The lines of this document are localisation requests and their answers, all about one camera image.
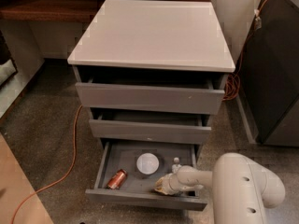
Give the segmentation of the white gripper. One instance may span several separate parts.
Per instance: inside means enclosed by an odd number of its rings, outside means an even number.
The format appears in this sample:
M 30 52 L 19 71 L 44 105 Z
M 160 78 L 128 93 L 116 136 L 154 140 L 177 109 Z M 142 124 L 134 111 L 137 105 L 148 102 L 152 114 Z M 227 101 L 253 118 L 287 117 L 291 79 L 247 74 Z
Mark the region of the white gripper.
M 155 183 L 154 190 L 165 195 L 175 195 L 184 192 L 187 186 L 181 183 L 177 174 L 168 174 Z

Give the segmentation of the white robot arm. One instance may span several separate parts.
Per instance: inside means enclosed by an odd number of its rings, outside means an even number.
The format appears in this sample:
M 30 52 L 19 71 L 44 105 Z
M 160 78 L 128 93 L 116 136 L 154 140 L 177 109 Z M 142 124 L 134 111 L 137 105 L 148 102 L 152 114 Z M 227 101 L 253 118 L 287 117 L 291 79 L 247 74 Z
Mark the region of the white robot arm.
M 275 173 L 238 153 L 220 156 L 211 171 L 176 166 L 155 184 L 164 195 L 212 189 L 214 224 L 268 224 L 265 210 L 283 203 L 286 190 Z

